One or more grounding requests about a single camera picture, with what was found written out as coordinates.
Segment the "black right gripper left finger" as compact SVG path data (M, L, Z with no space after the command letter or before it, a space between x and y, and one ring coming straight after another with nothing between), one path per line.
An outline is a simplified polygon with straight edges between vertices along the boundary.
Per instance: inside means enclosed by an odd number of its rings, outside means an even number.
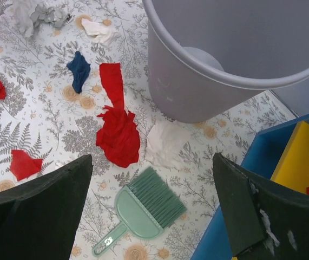
M92 172L83 155L0 192L0 259L69 259Z

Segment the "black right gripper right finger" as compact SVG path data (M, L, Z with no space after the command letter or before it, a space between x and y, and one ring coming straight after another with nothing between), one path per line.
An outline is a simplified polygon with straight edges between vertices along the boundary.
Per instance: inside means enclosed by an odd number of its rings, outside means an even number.
M232 256L309 259L309 196L213 157L213 176Z

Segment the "green hand brush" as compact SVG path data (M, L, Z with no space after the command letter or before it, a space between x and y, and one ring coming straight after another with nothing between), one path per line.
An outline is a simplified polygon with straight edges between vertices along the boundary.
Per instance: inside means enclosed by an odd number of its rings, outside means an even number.
M95 257L103 255L126 233L144 240L162 235L187 208L157 172L148 167L118 192L115 211L120 222L93 247Z

